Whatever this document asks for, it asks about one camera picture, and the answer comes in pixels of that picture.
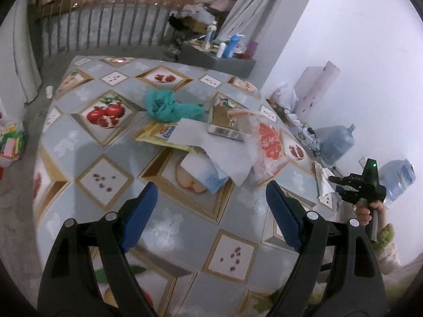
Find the plastic water container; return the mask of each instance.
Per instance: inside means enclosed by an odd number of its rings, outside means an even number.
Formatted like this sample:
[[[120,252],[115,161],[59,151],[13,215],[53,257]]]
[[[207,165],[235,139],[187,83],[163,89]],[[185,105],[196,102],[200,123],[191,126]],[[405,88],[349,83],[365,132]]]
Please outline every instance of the plastic water container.
[[[408,160],[390,161],[379,169],[379,181],[386,187],[386,198],[396,200],[416,180],[414,167]]]
[[[338,125],[320,144],[321,159],[327,166],[332,167],[337,160],[352,148],[354,145],[354,137],[352,131],[355,126],[352,124],[349,128]]]

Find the sleeve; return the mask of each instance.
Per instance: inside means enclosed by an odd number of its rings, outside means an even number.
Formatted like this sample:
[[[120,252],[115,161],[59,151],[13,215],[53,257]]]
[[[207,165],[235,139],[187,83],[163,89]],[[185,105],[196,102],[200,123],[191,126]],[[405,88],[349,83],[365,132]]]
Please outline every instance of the sleeve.
[[[380,271],[384,275],[401,267],[394,236],[393,226],[388,224],[378,235],[377,243],[373,246]]]

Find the white bottle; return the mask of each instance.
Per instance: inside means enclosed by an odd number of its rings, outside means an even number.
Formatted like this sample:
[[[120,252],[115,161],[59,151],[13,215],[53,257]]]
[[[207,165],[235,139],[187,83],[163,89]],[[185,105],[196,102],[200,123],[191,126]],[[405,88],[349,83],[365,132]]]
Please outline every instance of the white bottle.
[[[202,45],[202,49],[204,50],[210,50],[211,47],[211,38],[213,36],[214,33],[216,33],[217,31],[217,21],[213,21],[213,23],[211,25],[209,25],[209,27],[207,27],[207,33],[206,33],[206,37],[204,38],[203,41],[203,45]]]
[[[221,43],[219,45],[219,50],[217,51],[216,57],[222,58],[223,53],[225,52],[225,49],[226,49],[226,43]]]

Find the blue gripper pad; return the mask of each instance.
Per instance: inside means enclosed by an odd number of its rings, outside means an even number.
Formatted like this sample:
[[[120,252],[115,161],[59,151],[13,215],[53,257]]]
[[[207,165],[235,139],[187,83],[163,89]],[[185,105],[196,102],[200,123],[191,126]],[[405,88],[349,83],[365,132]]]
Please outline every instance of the blue gripper pad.
[[[275,181],[268,183],[266,187],[267,204],[285,238],[286,244],[293,247],[297,253],[300,253],[303,246],[300,238],[300,225],[281,192],[282,190]]]
[[[137,198],[127,200],[119,210],[118,214],[124,221],[120,246],[125,253],[138,244],[156,206],[157,197],[157,186],[149,182]]]

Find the plastic bottle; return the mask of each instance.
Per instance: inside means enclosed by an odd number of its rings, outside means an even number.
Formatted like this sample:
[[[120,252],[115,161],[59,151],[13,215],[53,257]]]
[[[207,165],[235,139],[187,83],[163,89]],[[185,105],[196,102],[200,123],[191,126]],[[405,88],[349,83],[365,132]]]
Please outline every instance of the plastic bottle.
[[[386,187],[386,198],[396,200],[416,180],[414,167],[408,160],[390,161],[379,169],[379,181]]]
[[[209,27],[207,27],[206,37],[204,38],[203,45],[201,46],[202,49],[208,50],[212,45],[211,42],[213,40],[213,35],[216,33],[217,30],[217,21],[213,21]]]
[[[228,46],[226,47],[225,52],[223,53],[223,56],[225,58],[232,58],[233,53],[235,52],[235,48],[238,45],[238,43],[241,40],[241,37],[244,37],[243,35],[234,35],[231,37],[231,41],[229,42]]]
[[[352,135],[354,129],[354,124],[349,128],[341,125],[336,126],[320,144],[321,159],[327,166],[332,167],[354,145],[355,141]]]
[[[225,43],[221,43],[219,45],[219,50],[217,51],[216,57],[217,58],[222,58],[223,52],[225,51],[225,49],[226,49],[226,44]]]

